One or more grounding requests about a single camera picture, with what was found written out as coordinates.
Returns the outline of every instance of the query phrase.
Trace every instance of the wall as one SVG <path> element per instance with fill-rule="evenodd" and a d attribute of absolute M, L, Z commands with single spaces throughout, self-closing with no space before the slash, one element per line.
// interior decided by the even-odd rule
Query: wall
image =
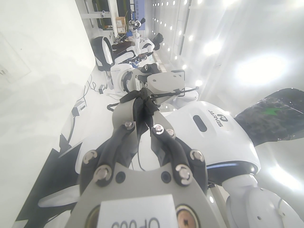
<path fill-rule="evenodd" d="M 0 10 L 0 219 L 11 227 L 95 58 L 75 0 L 0 0 Z"/>

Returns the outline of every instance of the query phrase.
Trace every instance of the blue panel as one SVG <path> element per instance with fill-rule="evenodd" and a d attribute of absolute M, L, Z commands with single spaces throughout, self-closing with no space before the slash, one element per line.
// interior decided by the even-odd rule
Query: blue panel
<path fill-rule="evenodd" d="M 137 20 L 141 20 L 145 17 L 145 0 L 135 0 L 134 1 L 134 9 Z M 145 30 L 146 24 L 144 23 L 139 30 Z"/>

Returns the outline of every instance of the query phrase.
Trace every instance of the label sticker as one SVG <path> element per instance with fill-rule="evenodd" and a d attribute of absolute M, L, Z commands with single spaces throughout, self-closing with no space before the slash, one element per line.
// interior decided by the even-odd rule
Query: label sticker
<path fill-rule="evenodd" d="M 140 82 L 137 78 L 135 78 L 136 90 L 140 90 Z"/>
<path fill-rule="evenodd" d="M 103 201 L 97 228 L 176 228 L 176 210 L 171 194 Z"/>

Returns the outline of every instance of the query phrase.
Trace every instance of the white robot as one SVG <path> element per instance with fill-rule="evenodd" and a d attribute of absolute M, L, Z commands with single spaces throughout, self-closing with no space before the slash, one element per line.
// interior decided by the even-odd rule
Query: white robot
<path fill-rule="evenodd" d="M 150 53 L 154 49 L 154 43 L 149 39 L 140 38 L 138 28 L 145 22 L 131 20 L 128 28 L 132 32 L 134 46 L 128 47 L 113 59 L 113 49 L 110 41 L 106 37 L 96 37 L 91 41 L 91 46 L 96 57 L 96 64 L 100 71 L 112 71 L 111 68 L 122 63 L 130 63 L 138 58 L 139 55 Z"/>
<path fill-rule="evenodd" d="M 258 187 L 254 175 L 261 165 L 254 145 L 227 112 L 198 101 L 166 119 L 179 140 L 204 155 L 208 181 L 223 186 L 229 193 L 226 204 L 231 228 L 304 227 L 298 214 L 285 201 Z"/>
<path fill-rule="evenodd" d="M 257 153 L 234 118 L 203 101 L 191 102 L 164 118 L 155 106 L 158 99 L 141 87 L 120 100 L 113 112 L 112 137 L 84 155 L 82 195 L 66 228 L 84 227 L 96 220 L 93 213 L 99 209 L 94 207 L 101 201 L 168 193 L 173 196 L 180 228 L 219 227 L 205 201 L 208 183 L 222 185 L 229 193 L 227 216 L 232 228 L 304 227 L 291 206 L 258 187 L 254 177 L 261 168 Z M 147 126 L 160 168 L 130 170 Z"/>

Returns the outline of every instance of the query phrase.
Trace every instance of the ceiling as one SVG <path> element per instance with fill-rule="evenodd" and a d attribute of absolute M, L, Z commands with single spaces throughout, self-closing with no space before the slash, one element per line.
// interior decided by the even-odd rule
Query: ceiling
<path fill-rule="evenodd" d="M 304 90 L 303 19 L 304 0 L 146 0 L 146 35 L 163 35 L 157 54 L 166 69 L 184 67 L 186 86 L 200 81 L 200 99 L 231 115 L 279 89 Z M 303 138 L 256 149 L 260 185 L 284 197 L 304 220 Z M 277 164 L 300 189 L 274 179 Z"/>

